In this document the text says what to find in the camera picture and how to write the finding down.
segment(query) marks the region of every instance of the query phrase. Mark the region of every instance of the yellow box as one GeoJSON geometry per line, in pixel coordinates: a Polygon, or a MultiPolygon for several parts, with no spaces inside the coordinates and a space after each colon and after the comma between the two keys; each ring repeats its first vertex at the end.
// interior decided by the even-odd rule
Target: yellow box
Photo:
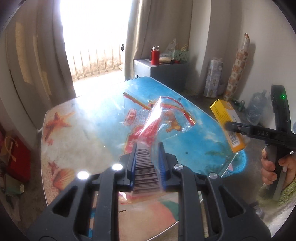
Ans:
{"type": "Polygon", "coordinates": [[[244,149],[246,147],[246,144],[243,136],[240,133],[226,131],[224,129],[224,125],[227,121],[241,123],[241,120],[239,119],[232,105],[227,101],[218,99],[210,106],[210,108],[220,126],[222,127],[233,153],[244,149]]]}

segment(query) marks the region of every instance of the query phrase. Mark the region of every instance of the plastic bag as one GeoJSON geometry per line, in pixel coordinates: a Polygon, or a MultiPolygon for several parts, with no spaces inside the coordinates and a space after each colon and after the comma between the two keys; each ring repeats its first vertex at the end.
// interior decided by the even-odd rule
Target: plastic bag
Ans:
{"type": "Polygon", "coordinates": [[[140,161],[141,170],[135,169],[134,191],[119,192],[122,204],[140,202],[161,196],[158,171],[158,143],[188,131],[196,121],[183,105],[171,98],[160,96],[156,102],[148,105],[137,100],[132,94],[125,92],[126,118],[123,124],[130,127],[124,153],[130,153],[137,142],[136,163],[140,161]]]}
{"type": "Polygon", "coordinates": [[[173,51],[175,50],[176,44],[177,44],[177,39],[173,39],[173,41],[170,42],[166,47],[164,53],[169,54],[169,56],[173,56],[173,51]]]}

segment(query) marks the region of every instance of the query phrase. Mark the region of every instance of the tissue box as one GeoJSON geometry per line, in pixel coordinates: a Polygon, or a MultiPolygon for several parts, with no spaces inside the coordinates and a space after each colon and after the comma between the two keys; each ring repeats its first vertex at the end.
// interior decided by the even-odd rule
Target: tissue box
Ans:
{"type": "Polygon", "coordinates": [[[223,62],[212,59],[207,73],[207,81],[205,83],[205,97],[215,98],[221,77],[223,62]]]}

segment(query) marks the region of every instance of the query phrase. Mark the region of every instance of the table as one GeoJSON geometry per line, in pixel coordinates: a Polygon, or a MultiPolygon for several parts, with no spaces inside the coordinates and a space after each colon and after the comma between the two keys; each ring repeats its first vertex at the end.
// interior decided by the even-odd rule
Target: table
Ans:
{"type": "MultiPolygon", "coordinates": [[[[181,103],[196,120],[182,133],[162,132],[167,153],[194,172],[223,175],[234,157],[218,123],[184,97],[160,82],[141,77],[80,96],[50,109],[45,116],[41,142],[41,171],[49,204],[79,171],[101,173],[130,151],[131,127],[124,124],[130,110],[126,92],[151,105],[160,96],[181,103]]],[[[243,158],[242,151],[236,158],[243,158]]],[[[119,204],[121,240],[148,240],[178,220],[177,193],[156,195],[132,204],[119,204]]]]}

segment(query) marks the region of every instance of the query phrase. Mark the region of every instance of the box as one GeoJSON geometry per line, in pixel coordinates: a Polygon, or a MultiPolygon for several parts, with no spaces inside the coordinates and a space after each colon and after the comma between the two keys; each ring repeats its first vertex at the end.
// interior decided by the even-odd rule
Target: box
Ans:
{"type": "Polygon", "coordinates": [[[205,97],[215,98],[221,77],[223,62],[212,59],[207,73],[207,81],[205,83],[205,97]]]}
{"type": "Polygon", "coordinates": [[[212,112],[214,113],[217,121],[222,127],[228,143],[232,149],[233,153],[236,153],[246,147],[246,142],[240,133],[226,131],[224,125],[227,121],[239,122],[241,123],[237,113],[233,109],[232,105],[224,100],[218,99],[210,106],[212,112]]]}

